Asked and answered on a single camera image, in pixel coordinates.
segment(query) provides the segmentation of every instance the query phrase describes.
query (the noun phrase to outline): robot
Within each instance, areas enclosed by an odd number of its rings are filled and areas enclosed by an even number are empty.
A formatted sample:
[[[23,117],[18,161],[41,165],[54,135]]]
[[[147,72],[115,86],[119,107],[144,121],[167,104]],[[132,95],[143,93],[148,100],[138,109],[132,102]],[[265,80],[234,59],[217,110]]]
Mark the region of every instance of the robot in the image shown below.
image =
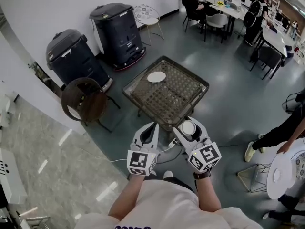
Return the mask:
[[[216,143],[211,142],[205,127],[194,118],[186,117],[178,128],[173,127],[173,132],[176,138],[171,144],[179,142],[185,148],[187,160],[196,172],[205,172],[221,159]],[[127,169],[130,173],[149,176],[159,155],[158,137],[159,125],[154,122],[146,124],[135,133],[127,155]]]

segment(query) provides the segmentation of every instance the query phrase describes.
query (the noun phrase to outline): white plate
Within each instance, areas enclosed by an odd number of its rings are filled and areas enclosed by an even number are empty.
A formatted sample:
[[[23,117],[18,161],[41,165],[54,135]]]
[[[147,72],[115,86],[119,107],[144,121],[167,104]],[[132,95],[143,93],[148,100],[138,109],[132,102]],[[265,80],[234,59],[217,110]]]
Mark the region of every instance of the white plate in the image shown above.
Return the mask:
[[[152,83],[161,82],[166,78],[166,74],[161,71],[156,71],[148,75],[147,80]]]

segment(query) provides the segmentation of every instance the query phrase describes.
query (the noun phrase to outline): brown wall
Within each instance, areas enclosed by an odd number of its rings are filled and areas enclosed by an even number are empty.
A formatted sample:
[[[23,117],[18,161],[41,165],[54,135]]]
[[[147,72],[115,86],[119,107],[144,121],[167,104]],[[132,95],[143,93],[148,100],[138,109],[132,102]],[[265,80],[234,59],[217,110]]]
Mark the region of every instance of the brown wall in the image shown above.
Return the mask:
[[[305,18],[285,0],[280,0],[280,9],[282,10],[282,14],[290,19],[290,23],[297,21],[300,31],[299,34],[301,34],[305,26]]]

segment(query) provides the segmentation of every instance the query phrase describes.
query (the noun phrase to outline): wristwatch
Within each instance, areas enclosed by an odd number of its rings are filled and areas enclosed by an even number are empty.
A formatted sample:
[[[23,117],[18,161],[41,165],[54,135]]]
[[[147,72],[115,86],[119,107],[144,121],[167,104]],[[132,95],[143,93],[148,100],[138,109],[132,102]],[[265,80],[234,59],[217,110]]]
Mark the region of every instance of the wristwatch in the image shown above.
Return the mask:
[[[197,174],[197,173],[194,172],[194,178],[195,178],[195,180],[204,179],[204,178],[207,178],[207,177],[210,177],[210,176],[211,176],[211,171],[210,171],[210,169],[208,169],[206,172],[200,173],[200,174]]]

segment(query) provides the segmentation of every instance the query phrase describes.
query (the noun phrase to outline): brown square table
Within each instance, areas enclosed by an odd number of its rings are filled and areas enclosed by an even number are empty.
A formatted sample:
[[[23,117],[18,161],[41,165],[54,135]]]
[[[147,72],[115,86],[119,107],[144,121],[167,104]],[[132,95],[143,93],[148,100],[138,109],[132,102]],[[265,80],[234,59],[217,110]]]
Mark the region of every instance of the brown square table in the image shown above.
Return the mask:
[[[161,71],[166,78],[151,83],[147,76]],[[179,126],[193,112],[197,103],[209,89],[209,84],[173,60],[162,56],[133,78],[123,93],[138,108],[167,132]]]

